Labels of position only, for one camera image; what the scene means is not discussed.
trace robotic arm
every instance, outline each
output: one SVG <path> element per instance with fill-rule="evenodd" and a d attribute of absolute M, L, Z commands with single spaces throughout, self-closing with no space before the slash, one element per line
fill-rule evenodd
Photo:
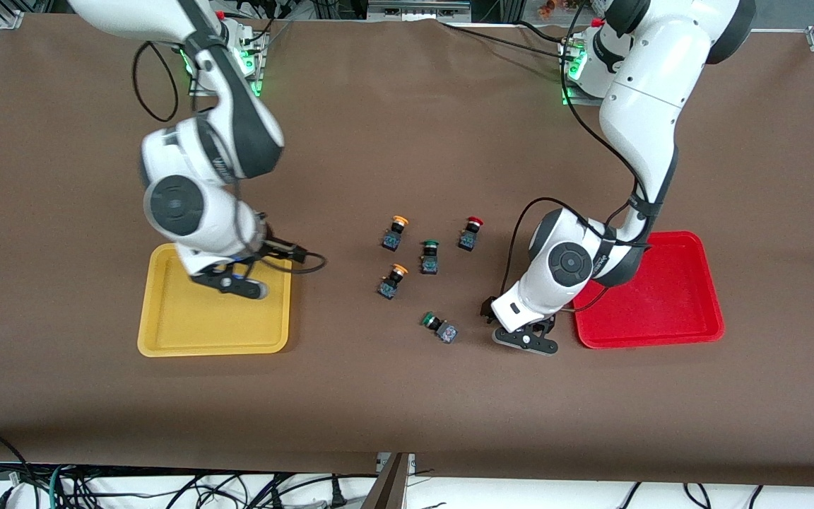
<path fill-rule="evenodd" d="M 269 255 L 303 263 L 307 251 L 274 238 L 264 221 L 223 189 L 272 171 L 284 147 L 281 128 L 245 83 L 235 55 L 239 23 L 219 18 L 208 0 L 71 0 L 91 25 L 119 37 L 180 46 L 216 107 L 145 137 L 140 177 L 149 223 L 175 243 L 191 279 L 223 293 L 266 296 L 260 281 L 233 265 Z"/>
<path fill-rule="evenodd" d="M 704 65 L 733 54 L 755 17 L 753 0 L 596 0 L 594 9 L 607 25 L 570 36 L 566 78 L 602 99 L 601 129 L 637 186 L 617 230 L 569 209 L 547 213 L 530 242 L 529 269 L 487 302 L 503 326 L 495 341 L 545 355 L 557 351 L 545 338 L 553 315 L 588 281 L 611 287 L 636 274 L 678 161 L 678 115 Z"/>

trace bottle with red cap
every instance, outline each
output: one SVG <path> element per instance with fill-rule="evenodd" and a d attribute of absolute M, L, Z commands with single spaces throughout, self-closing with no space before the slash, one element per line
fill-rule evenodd
<path fill-rule="evenodd" d="M 458 247 L 465 251 L 472 251 L 476 247 L 476 238 L 479 234 L 479 226 L 482 226 L 482 219 L 477 216 L 469 216 L 466 219 L 466 228 L 461 230 L 461 238 L 458 240 Z"/>

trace white floor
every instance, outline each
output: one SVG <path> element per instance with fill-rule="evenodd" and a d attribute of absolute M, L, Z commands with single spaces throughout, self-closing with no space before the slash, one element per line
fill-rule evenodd
<path fill-rule="evenodd" d="M 303 474 L 282 484 L 294 486 L 309 478 L 322 474 Z M 226 476 L 207 477 L 206 483 L 219 484 Z M 190 477 L 112 477 L 96 479 L 90 487 L 101 493 L 164 493 L 183 486 Z M 244 476 L 249 496 L 265 486 L 271 476 Z M 365 496 L 372 485 L 372 479 L 342 479 L 343 496 L 348 499 Z M 0 481 L 0 495 L 11 485 Z M 427 509 L 445 503 L 444 509 L 616 509 L 623 503 L 632 483 L 589 482 L 589 481 L 529 481 L 511 479 L 464 479 L 454 477 L 424 478 L 413 477 L 407 488 L 404 507 L 407 509 Z M 707 484 L 713 509 L 746 509 L 750 494 L 755 486 L 734 486 L 733 484 Z M 244 496 L 239 483 L 224 486 L 230 495 Z M 700 492 L 692 486 L 692 492 L 699 498 Z M 48 495 L 40 492 L 41 506 L 48 507 Z M 155 498 L 101 498 L 106 509 L 165 509 L 171 495 Z M 175 503 L 174 509 L 194 507 L 196 493 L 189 491 Z M 309 505 L 322 500 L 331 500 L 331 484 L 317 483 L 293 491 L 283 497 L 286 507 Z M 637 490 L 630 503 L 630 509 L 697 509 L 687 499 L 681 484 L 645 483 Z M 755 509 L 811 509 L 814 508 L 814 487 L 766 486 L 755 503 Z M 34 509 L 33 493 L 29 486 L 21 486 L 13 492 L 8 509 Z M 235 504 L 224 498 L 217 498 L 204 509 L 235 509 Z"/>

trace teal cable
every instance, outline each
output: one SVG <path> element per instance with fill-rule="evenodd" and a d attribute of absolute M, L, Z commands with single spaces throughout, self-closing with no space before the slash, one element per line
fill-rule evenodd
<path fill-rule="evenodd" d="M 52 478 L 49 478 L 49 509 L 55 509 L 55 483 L 59 480 L 59 471 L 61 466 L 52 471 Z"/>

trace yellow tray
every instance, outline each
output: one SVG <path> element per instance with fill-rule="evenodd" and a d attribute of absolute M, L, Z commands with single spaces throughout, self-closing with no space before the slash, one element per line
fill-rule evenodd
<path fill-rule="evenodd" d="M 273 263 L 291 267 L 288 261 Z M 245 299 L 194 283 L 175 246 L 158 246 L 149 258 L 136 348 L 146 357 L 280 351 L 288 342 L 291 274 L 256 264 L 251 278 L 268 286 L 265 299 Z"/>

